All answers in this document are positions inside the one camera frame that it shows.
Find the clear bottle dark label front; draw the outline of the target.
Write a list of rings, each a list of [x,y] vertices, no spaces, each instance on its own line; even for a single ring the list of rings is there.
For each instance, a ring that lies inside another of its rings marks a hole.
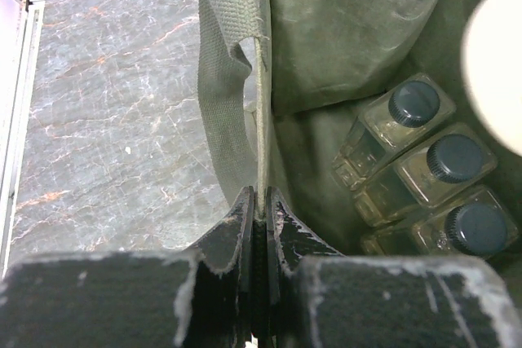
[[[367,255],[491,258],[520,238],[507,207],[485,185],[469,187],[434,209],[416,209],[361,237]]]

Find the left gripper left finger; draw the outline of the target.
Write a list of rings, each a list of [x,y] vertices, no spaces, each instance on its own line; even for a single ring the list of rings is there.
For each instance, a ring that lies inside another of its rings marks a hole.
[[[181,251],[44,253],[1,283],[4,347],[242,347],[254,190]]]

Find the clear bottle dark label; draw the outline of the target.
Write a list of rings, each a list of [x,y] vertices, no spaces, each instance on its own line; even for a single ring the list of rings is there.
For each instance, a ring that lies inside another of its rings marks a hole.
[[[507,207],[485,185],[469,187],[434,209],[416,209],[361,237],[367,255],[491,258],[520,238]]]
[[[465,123],[444,128],[404,153],[354,195],[365,223],[380,227],[433,209],[493,171],[497,157]]]

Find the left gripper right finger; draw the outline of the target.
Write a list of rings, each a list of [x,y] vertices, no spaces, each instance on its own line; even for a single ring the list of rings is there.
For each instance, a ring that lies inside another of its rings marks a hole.
[[[345,256],[266,194],[268,327],[279,347],[518,347],[501,277],[468,256]]]

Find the cream round jar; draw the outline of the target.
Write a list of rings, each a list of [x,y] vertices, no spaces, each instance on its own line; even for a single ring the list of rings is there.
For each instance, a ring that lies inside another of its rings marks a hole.
[[[462,36],[467,98],[482,126],[521,154],[521,0],[482,0]]]

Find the clear bottle yellow label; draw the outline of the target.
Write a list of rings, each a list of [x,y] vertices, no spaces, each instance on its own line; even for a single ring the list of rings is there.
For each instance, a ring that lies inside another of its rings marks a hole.
[[[409,77],[363,106],[333,160],[334,172],[356,190],[455,110],[453,100],[428,75]]]

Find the olive green canvas bag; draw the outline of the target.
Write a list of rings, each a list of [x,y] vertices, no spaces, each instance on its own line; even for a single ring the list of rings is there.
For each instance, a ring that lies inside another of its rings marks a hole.
[[[485,179],[521,217],[521,159],[480,124],[460,46],[481,0],[199,0],[198,98],[215,173],[281,190],[328,245],[358,254],[365,225],[332,160],[362,104],[424,72],[498,158]]]

